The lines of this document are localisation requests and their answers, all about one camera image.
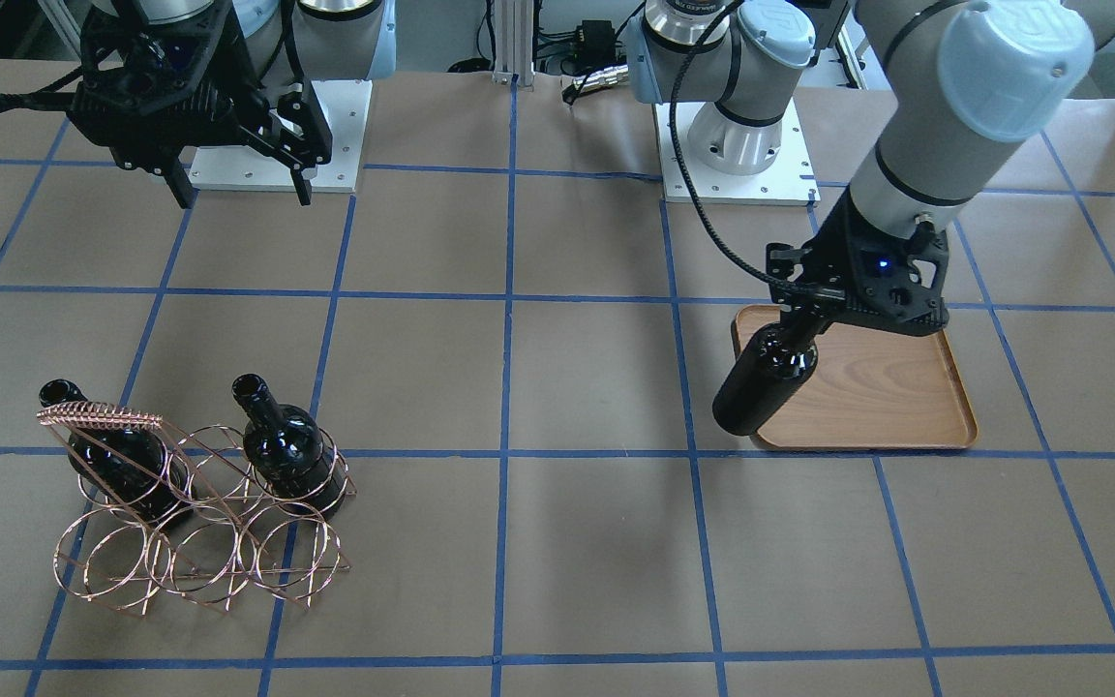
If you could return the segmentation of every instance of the black wine bottle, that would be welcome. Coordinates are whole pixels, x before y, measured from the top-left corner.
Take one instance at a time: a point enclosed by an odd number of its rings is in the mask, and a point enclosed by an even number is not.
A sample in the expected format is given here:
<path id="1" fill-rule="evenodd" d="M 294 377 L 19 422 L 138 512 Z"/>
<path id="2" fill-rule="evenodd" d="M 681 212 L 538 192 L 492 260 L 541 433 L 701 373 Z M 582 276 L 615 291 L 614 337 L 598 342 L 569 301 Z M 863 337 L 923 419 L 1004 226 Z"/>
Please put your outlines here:
<path id="1" fill-rule="evenodd" d="M 52 379 L 40 389 L 40 405 L 50 407 L 62 401 L 87 401 L 84 393 L 75 384 L 67 379 Z M 181 520 L 191 515 L 188 504 L 181 502 L 174 494 L 174 488 L 182 488 L 182 482 L 177 471 L 169 472 L 172 485 L 155 480 L 149 473 L 142 472 L 140 467 L 147 468 L 156 476 L 163 476 L 163 463 L 166 458 L 166 451 L 163 443 L 154 434 L 137 428 L 119 428 L 110 430 L 85 430 L 88 437 L 80 436 L 71 432 L 67 443 L 71 449 L 79 455 L 68 453 L 67 459 L 76 472 L 80 473 L 86 481 L 91 482 L 97 490 L 106 494 L 110 502 L 122 502 L 127 504 L 146 524 L 158 524 L 159 521 L 172 515 L 176 511 L 182 512 L 169 520 L 168 524 L 177 524 Z M 126 459 L 120 458 L 110 451 L 116 451 L 132 459 L 140 467 L 136 467 Z M 98 483 L 101 480 L 110 491 L 103 488 Z"/>
<path id="2" fill-rule="evenodd" d="M 248 374 L 231 385 L 235 401 L 248 414 L 244 456 L 269 493 L 307 503 L 329 519 L 341 506 L 343 475 L 333 466 L 333 452 L 321 429 L 301 407 L 279 405 L 261 376 Z M 309 512 L 293 506 L 297 513 Z"/>

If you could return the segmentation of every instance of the black cable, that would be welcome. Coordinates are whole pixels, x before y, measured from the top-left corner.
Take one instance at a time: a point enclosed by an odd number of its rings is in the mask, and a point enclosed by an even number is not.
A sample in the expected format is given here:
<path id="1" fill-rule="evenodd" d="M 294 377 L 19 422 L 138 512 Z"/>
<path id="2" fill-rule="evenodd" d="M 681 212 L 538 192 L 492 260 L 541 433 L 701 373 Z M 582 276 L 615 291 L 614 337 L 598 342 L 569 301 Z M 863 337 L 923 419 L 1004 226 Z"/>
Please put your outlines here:
<path id="1" fill-rule="evenodd" d="M 744 0 L 735 0 L 735 3 L 741 4 L 743 1 Z M 627 16 L 627 18 L 623 19 L 622 26 L 619 26 L 619 31 L 613 32 L 613 45 L 614 46 L 617 46 L 617 43 L 619 43 L 619 39 L 620 39 L 620 37 L 622 37 L 623 30 L 626 30 L 626 28 L 628 28 L 628 23 L 631 23 L 631 18 L 636 17 L 636 14 L 638 14 L 639 12 L 642 12 L 642 8 L 644 8 L 644 4 L 647 4 L 647 1 L 644 1 L 644 3 L 639 3 L 638 8 L 636 8 L 634 11 L 632 11 L 631 13 L 629 13 Z M 584 74 L 583 74 L 583 80 L 580 80 L 579 87 L 575 88 L 574 93 L 571 93 L 571 96 L 569 98 L 565 96 L 565 94 L 563 94 L 562 101 L 566 101 L 568 105 L 574 106 L 576 99 L 579 99 L 579 97 L 581 96 L 581 94 L 583 94 L 583 86 L 588 84 L 588 78 L 592 77 L 592 74 L 594 74 L 594 71 L 595 70 L 584 71 Z"/>
<path id="2" fill-rule="evenodd" d="M 678 95 L 682 88 L 682 79 L 686 78 L 686 71 L 690 69 L 691 62 L 695 61 L 695 57 L 699 56 L 700 48 L 708 42 L 708 37 L 712 36 L 712 31 L 725 21 L 726 18 L 734 13 L 738 9 L 739 4 L 743 4 L 744 0 L 734 0 L 731 3 L 726 4 L 725 9 L 712 19 L 711 23 L 705 28 L 704 32 L 700 35 L 698 40 L 691 46 L 689 51 L 686 52 L 686 58 L 682 59 L 682 65 L 678 67 L 678 74 L 673 76 L 673 88 L 669 93 L 669 137 L 670 142 L 673 144 L 673 158 L 678 161 L 678 171 L 682 173 L 682 184 L 686 184 L 687 193 L 691 195 L 691 204 L 695 206 L 695 213 L 700 219 L 700 224 L 704 224 L 704 231 L 708 233 L 708 236 L 712 239 L 712 243 L 716 244 L 717 250 L 720 250 L 727 260 L 734 261 L 734 264 L 739 269 L 743 269 L 752 277 L 759 279 L 762 282 L 768 283 L 769 287 L 775 290 L 787 292 L 787 294 L 794 296 L 811 296 L 815 287 L 808 285 L 808 283 L 792 282 L 788 279 L 774 277 L 772 274 L 762 272 L 762 270 L 756 269 L 756 267 L 747 263 L 743 256 L 739 256 L 730 250 L 729 244 L 726 244 L 720 234 L 716 233 L 712 229 L 712 221 L 708 220 L 708 213 L 704 210 L 704 202 L 700 202 L 699 194 L 695 193 L 695 182 L 691 181 L 691 173 L 686 168 L 686 158 L 682 156 L 682 145 L 679 143 L 678 138 Z"/>
<path id="3" fill-rule="evenodd" d="M 484 0 L 484 23 L 487 26 L 487 51 L 496 66 L 496 33 L 493 31 L 493 0 Z"/>
<path id="4" fill-rule="evenodd" d="M 291 83 L 304 81 L 304 66 L 300 65 L 300 52 L 295 48 L 295 23 L 291 13 L 295 12 L 295 0 L 282 0 L 282 43 L 287 46 L 287 62 L 291 66 Z"/>
<path id="5" fill-rule="evenodd" d="M 96 62 L 105 61 L 110 55 L 109 49 L 103 49 L 96 56 Z M 0 114 L 12 109 L 31 109 L 33 112 L 66 112 L 71 106 L 75 93 L 60 93 L 59 89 L 76 83 L 84 66 L 72 69 L 69 74 L 56 79 L 52 84 L 26 94 L 0 94 Z"/>

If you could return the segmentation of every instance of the white mounting plate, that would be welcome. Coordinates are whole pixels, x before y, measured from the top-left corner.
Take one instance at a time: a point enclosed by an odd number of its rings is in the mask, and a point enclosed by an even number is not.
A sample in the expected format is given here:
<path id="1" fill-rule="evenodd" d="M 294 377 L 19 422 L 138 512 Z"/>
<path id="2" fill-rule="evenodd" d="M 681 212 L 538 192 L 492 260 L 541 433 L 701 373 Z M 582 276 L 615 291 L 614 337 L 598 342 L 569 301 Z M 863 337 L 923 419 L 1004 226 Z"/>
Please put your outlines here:
<path id="1" fill-rule="evenodd" d="M 806 206 L 818 202 L 820 186 L 815 185 L 815 173 L 811 168 L 811 156 L 806 154 L 803 127 L 797 123 L 797 110 L 791 100 L 786 115 L 782 116 L 782 146 L 774 164 L 752 176 L 729 175 L 714 171 L 696 157 L 687 145 L 686 132 L 691 127 L 695 115 L 704 103 L 680 103 L 678 105 L 678 138 L 682 144 L 686 170 L 695 182 L 695 191 L 701 202 L 752 203 L 759 206 Z M 682 184 L 682 173 L 678 159 L 673 157 L 673 144 L 669 137 L 669 105 L 655 106 L 657 115 L 657 142 L 660 146 L 660 172 L 665 177 L 666 202 L 690 202 L 691 195 Z"/>
<path id="2" fill-rule="evenodd" d="M 312 84 L 321 109 L 333 134 L 333 154 L 329 163 L 318 166 L 312 191 L 353 194 L 363 154 L 363 127 L 368 123 L 368 105 L 372 83 L 368 80 L 319 80 Z M 253 151 L 230 145 L 201 147 L 188 171 L 192 186 L 217 191 L 295 191 L 291 172 Z"/>

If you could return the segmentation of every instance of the wooden tray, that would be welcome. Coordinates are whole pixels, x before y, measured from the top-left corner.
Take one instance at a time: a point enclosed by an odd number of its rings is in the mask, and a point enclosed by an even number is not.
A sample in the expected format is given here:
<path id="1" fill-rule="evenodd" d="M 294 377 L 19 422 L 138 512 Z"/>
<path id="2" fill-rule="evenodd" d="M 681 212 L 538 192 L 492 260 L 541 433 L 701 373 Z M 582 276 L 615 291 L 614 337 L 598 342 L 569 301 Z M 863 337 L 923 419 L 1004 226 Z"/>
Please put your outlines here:
<path id="1" fill-rule="evenodd" d="M 735 356 L 780 310 L 749 304 L 730 330 Z M 788 451 L 939 449 L 969 447 L 975 414 L 943 331 L 915 339 L 832 326 L 817 339 L 808 384 L 758 432 Z"/>

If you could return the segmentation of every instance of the wine rack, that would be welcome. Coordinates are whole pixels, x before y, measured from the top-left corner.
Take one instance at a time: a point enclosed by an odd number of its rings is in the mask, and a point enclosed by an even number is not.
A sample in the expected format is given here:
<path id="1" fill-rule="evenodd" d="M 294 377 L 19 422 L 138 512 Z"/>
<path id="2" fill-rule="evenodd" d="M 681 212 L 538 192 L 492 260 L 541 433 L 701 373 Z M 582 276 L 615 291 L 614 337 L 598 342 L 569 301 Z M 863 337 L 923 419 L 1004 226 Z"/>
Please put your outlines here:
<path id="1" fill-rule="evenodd" d="M 165 447 L 161 473 L 98 445 L 151 476 L 154 487 L 169 487 L 177 500 L 149 524 L 134 502 L 107 494 L 112 487 L 81 467 L 78 486 L 88 504 L 59 535 L 54 555 L 55 581 L 70 596 L 136 617 L 149 611 L 154 598 L 167 596 L 230 612 L 246 588 L 311 606 L 338 573 L 350 570 L 322 511 L 302 502 L 303 495 L 271 495 L 243 458 L 243 434 L 234 428 L 212 425 L 188 433 L 163 416 L 98 401 L 45 407 L 37 422 L 71 455 L 67 433 L 94 443 L 97 430 L 154 433 Z M 321 434 L 333 454 L 329 480 L 341 476 L 338 500 L 355 495 L 345 457 L 329 434 Z M 79 462 L 76 455 L 74 463 Z"/>

